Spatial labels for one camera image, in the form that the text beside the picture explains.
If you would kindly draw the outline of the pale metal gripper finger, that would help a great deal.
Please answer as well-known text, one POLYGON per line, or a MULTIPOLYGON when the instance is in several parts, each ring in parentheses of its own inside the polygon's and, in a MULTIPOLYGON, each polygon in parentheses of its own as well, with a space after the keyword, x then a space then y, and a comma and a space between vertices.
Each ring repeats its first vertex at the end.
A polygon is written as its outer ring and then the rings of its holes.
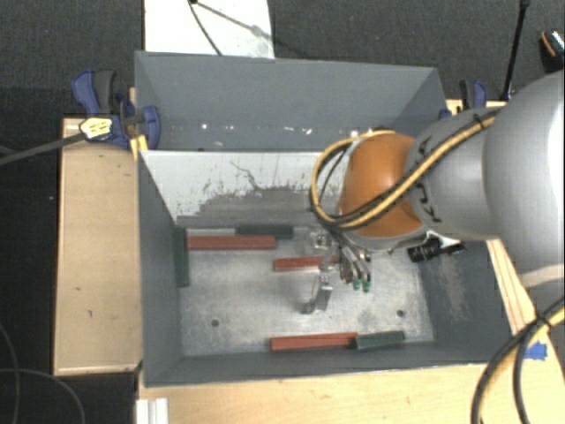
POLYGON ((327 275, 320 274, 319 277, 319 288, 317 291, 317 309, 320 311, 326 311, 328 308, 328 303, 330 301, 333 292, 333 286, 329 281, 327 275))
POLYGON ((316 276, 313 279, 313 285, 309 299, 306 301, 306 303, 304 303, 301 309, 302 314, 312 314, 315 311, 319 288, 320 288, 320 277, 316 276))

